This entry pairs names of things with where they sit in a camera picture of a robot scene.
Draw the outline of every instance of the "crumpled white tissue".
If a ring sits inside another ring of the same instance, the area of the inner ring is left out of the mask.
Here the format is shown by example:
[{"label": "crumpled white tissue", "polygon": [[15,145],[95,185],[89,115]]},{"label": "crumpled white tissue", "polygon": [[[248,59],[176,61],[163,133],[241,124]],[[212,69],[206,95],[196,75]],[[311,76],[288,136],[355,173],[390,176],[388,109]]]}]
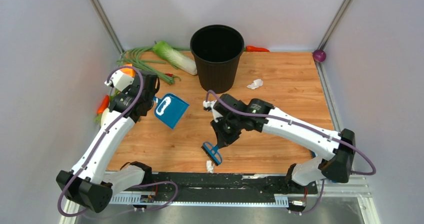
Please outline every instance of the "crumpled white tissue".
[{"label": "crumpled white tissue", "polygon": [[206,161],[206,170],[208,173],[214,173],[214,166],[212,164],[212,161]]},{"label": "crumpled white tissue", "polygon": [[257,88],[261,87],[263,84],[264,84],[264,82],[262,81],[262,79],[255,79],[255,80],[253,80],[252,84],[248,85],[248,88],[257,89]]}]

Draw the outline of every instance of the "red chili pepper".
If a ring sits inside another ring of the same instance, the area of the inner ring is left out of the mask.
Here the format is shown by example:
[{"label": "red chili pepper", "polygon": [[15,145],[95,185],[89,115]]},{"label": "red chili pepper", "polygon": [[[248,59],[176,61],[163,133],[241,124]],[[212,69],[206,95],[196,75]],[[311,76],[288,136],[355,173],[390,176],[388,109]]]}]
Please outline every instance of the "red chili pepper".
[{"label": "red chili pepper", "polygon": [[109,95],[106,95],[99,109],[97,110],[97,115],[99,115],[100,113],[103,113],[104,110],[108,108],[108,106],[109,106]]},{"label": "red chili pepper", "polygon": [[174,75],[174,74],[172,74],[172,73],[166,73],[165,74],[166,76],[169,76],[169,77],[171,77],[171,78],[177,78],[177,79],[179,79],[180,81],[181,81],[181,78],[180,77],[178,77],[178,76],[176,76],[176,75]]},{"label": "red chili pepper", "polygon": [[269,50],[266,48],[259,48],[259,47],[255,47],[251,45],[246,46],[246,51],[247,52],[269,52]]}]

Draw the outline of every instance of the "blue brush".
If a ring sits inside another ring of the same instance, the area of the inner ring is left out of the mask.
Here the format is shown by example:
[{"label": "blue brush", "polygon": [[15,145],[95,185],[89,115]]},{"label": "blue brush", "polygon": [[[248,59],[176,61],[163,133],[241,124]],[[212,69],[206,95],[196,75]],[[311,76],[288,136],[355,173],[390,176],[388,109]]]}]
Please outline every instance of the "blue brush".
[{"label": "blue brush", "polygon": [[204,142],[202,147],[203,151],[208,155],[210,160],[215,163],[216,166],[223,162],[221,154],[218,152],[218,145],[212,145],[210,142]]}]

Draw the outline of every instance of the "trash bin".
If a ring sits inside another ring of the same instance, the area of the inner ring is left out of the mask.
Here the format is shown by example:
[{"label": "trash bin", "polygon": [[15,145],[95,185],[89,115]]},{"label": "trash bin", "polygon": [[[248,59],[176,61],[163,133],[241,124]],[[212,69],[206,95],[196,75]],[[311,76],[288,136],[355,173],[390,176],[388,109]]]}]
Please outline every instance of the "trash bin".
[{"label": "trash bin", "polygon": [[204,90],[224,93],[233,86],[244,47],[242,35],[225,25],[209,25],[194,33],[190,49]]}]

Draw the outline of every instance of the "wood surface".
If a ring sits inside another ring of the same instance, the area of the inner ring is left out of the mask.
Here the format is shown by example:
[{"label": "wood surface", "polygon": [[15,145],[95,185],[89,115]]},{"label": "wood surface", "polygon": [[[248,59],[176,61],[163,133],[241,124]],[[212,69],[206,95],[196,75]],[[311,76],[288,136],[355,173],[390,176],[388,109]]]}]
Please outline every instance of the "wood surface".
[{"label": "wood surface", "polygon": [[[146,52],[142,59],[157,59]],[[206,172],[209,158],[201,149],[204,141],[216,144],[210,126],[212,113],[203,110],[204,91],[197,76],[176,70],[168,64],[152,64],[164,73],[174,73],[182,81],[173,85],[161,82],[157,96],[174,93],[190,104],[175,129],[170,129],[151,110],[147,117],[126,135],[108,169],[118,170],[125,162],[139,161],[155,172]],[[233,87],[227,92],[249,103],[259,98],[284,112],[319,127],[333,129],[320,79],[311,53],[245,52],[238,65]],[[261,78],[263,86],[246,86]],[[308,149],[284,138],[256,131],[242,131],[232,145],[219,150],[223,162],[216,173],[286,173],[293,163],[311,159]]]}]

